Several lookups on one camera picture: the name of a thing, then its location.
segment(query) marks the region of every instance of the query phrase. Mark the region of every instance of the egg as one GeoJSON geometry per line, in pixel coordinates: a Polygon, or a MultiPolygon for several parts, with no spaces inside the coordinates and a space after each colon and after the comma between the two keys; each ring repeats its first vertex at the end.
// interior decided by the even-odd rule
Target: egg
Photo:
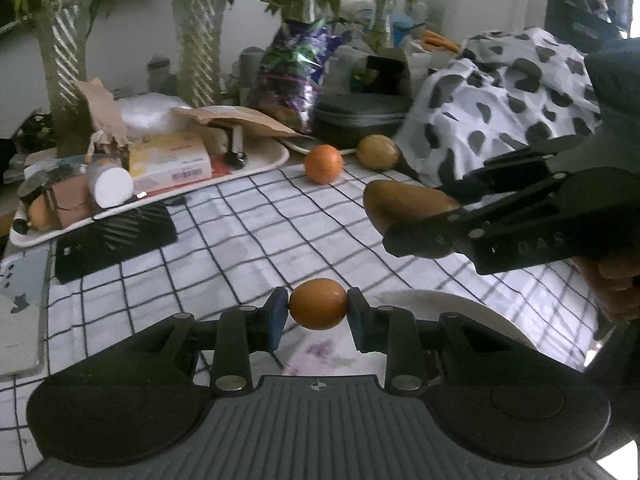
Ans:
{"type": "Polygon", "coordinates": [[[370,135],[358,143],[356,156],[370,170],[390,170],[400,158],[395,142],[384,135],[370,135]]]}
{"type": "Polygon", "coordinates": [[[305,157],[305,173],[316,184],[329,184],[342,173],[342,155],[333,146],[322,144],[305,157]]]}
{"type": "Polygon", "coordinates": [[[347,293],[334,280],[309,280],[293,291],[289,298],[289,313],[304,328],[327,330],[347,315],[347,293]]]}

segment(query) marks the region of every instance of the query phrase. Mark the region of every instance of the black case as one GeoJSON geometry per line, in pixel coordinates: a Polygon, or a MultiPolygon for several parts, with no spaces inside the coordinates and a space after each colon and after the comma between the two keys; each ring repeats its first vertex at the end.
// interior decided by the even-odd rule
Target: black case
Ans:
{"type": "Polygon", "coordinates": [[[166,206],[159,202],[67,233],[58,239],[56,277],[71,282],[176,242],[166,206]]]}
{"type": "Polygon", "coordinates": [[[412,106],[409,97],[382,94],[323,95],[314,112],[313,136],[339,150],[370,135],[393,137],[412,106]]]}

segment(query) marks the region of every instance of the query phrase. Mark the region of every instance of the plastic wrap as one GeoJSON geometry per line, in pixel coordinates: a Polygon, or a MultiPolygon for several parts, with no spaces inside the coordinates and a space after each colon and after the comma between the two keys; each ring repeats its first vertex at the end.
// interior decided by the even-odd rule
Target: plastic wrap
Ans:
{"type": "Polygon", "coordinates": [[[311,119],[324,76],[324,64],[340,45],[324,20],[285,20],[260,62],[255,105],[302,134],[311,119]]]}
{"type": "Polygon", "coordinates": [[[122,120],[128,127],[129,140],[145,135],[172,134],[187,129],[190,118],[172,113],[172,108],[191,108],[179,97],[144,94],[120,99],[122,120]]]}

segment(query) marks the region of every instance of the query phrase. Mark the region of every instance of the finger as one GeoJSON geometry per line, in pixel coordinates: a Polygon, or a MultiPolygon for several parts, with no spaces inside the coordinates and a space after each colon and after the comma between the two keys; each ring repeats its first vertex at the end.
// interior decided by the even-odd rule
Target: finger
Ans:
{"type": "Polygon", "coordinates": [[[640,274],[640,248],[608,256],[600,261],[600,273],[610,280],[632,278],[640,274]]]}
{"type": "Polygon", "coordinates": [[[607,313],[605,310],[603,310],[603,312],[605,316],[607,316],[607,319],[613,322],[631,321],[632,319],[640,318],[640,307],[632,308],[631,310],[618,314],[607,313]]]}
{"type": "Polygon", "coordinates": [[[606,310],[614,314],[640,307],[640,289],[638,288],[619,292],[596,292],[596,296],[604,304],[606,310]]]}
{"type": "Polygon", "coordinates": [[[578,267],[578,270],[580,270],[584,280],[596,294],[599,292],[610,292],[612,290],[627,290],[633,286],[631,278],[625,278],[622,280],[608,280],[605,278],[600,273],[598,262],[581,257],[574,258],[573,261],[578,267]]]}

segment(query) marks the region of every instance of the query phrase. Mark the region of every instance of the orange object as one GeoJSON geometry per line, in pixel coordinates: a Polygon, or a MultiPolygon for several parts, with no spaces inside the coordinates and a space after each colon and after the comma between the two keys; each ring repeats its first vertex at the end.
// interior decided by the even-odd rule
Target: orange object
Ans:
{"type": "Polygon", "coordinates": [[[304,328],[327,330],[347,315],[347,293],[334,280],[309,280],[293,291],[289,298],[289,313],[304,328]]]}
{"type": "Polygon", "coordinates": [[[422,34],[422,46],[429,52],[433,50],[449,50],[450,52],[457,54],[460,52],[460,44],[448,40],[444,36],[425,30],[422,34]]]}
{"type": "Polygon", "coordinates": [[[305,157],[305,173],[316,184],[333,182],[344,167],[342,155],[333,146],[316,146],[305,157]]]}

